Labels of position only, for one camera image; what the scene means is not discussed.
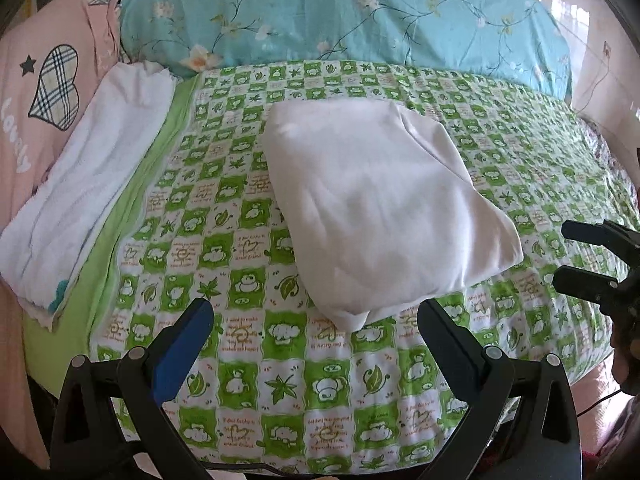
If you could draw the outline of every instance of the folded white towel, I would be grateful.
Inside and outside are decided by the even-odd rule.
[[[89,103],[47,181],[0,235],[0,275],[52,328],[107,216],[162,127],[174,97],[156,63],[118,63]]]
[[[394,102],[283,102],[264,138],[300,278],[339,330],[474,285],[522,261],[444,127]]]

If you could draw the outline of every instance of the pillow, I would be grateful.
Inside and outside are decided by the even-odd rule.
[[[357,59],[474,72],[564,99],[569,47],[538,0],[122,0],[122,44],[182,76]]]
[[[116,63],[115,0],[54,0],[0,39],[0,232]]]

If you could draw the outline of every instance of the black star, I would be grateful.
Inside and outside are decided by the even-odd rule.
[[[36,64],[36,59],[31,59],[31,56],[27,56],[27,61],[24,63],[20,63],[20,68],[22,69],[22,77],[27,75],[27,72],[34,73],[33,65]]]

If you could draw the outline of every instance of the bedding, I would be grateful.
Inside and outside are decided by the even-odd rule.
[[[174,85],[156,63],[114,66],[46,183],[0,235],[0,274],[44,326],[52,328],[114,201],[158,134]]]
[[[340,332],[522,262],[513,221],[474,189],[444,127],[393,100],[276,103],[262,148],[300,280]]]
[[[174,100],[60,328],[76,323],[85,332],[65,335],[78,347],[90,339],[94,360],[112,359],[148,344],[191,298],[209,299],[214,330],[164,406],[197,457],[298,472],[403,468],[431,460],[465,408],[420,338],[415,307],[345,334],[313,305],[263,159],[274,102],[366,96],[437,118],[476,189],[513,220],[524,252],[521,264],[440,298],[449,315],[510,356],[556,352],[572,383],[610,352],[609,319],[557,295],[550,279],[565,263],[624,276],[612,254],[564,240],[560,225],[608,218],[638,229],[637,197],[594,158],[563,102],[484,76],[353,60],[223,68],[185,84],[197,87]],[[254,204],[263,226],[247,218]],[[40,370],[55,387],[73,353],[38,357],[56,352],[55,338],[41,334],[33,323],[25,331],[30,372],[56,367],[56,377]]]
[[[122,0],[122,44],[182,76],[362,59],[479,73],[564,99],[566,41],[537,0]]]
[[[0,40],[0,232],[62,152],[116,63],[113,0],[55,0]]]
[[[49,455],[38,430],[31,404],[22,346],[23,310],[11,289],[0,279],[0,427],[24,456],[41,468]]]

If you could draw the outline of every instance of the blue floral pillow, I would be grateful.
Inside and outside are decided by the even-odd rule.
[[[558,98],[569,49],[537,0],[123,0],[133,59],[216,66],[359,59],[504,78]]]

